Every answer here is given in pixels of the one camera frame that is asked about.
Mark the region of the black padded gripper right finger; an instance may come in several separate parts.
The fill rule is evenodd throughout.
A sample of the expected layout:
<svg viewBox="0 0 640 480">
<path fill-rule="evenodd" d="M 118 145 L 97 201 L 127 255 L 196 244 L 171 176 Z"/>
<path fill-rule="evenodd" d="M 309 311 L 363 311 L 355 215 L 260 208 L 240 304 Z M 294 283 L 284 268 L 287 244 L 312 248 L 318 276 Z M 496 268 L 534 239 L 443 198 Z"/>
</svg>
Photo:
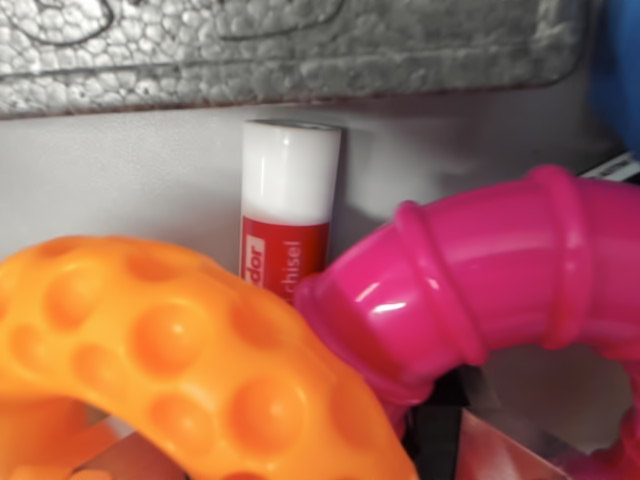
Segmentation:
<svg viewBox="0 0 640 480">
<path fill-rule="evenodd" d="M 565 479 L 567 445 L 501 404 L 484 372 L 461 367 L 412 408 L 405 448 L 421 479 Z"/>
</svg>

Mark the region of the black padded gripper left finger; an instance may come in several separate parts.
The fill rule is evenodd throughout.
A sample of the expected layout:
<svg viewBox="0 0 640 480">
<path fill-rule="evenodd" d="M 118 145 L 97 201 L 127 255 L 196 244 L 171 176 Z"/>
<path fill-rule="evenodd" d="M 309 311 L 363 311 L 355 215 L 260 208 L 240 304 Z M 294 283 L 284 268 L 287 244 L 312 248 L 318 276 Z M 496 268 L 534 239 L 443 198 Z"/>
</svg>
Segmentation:
<svg viewBox="0 0 640 480">
<path fill-rule="evenodd" d="M 75 467 L 73 479 L 181 480 L 188 475 L 164 452 L 130 427 L 115 429 L 117 441 Z"/>
</svg>

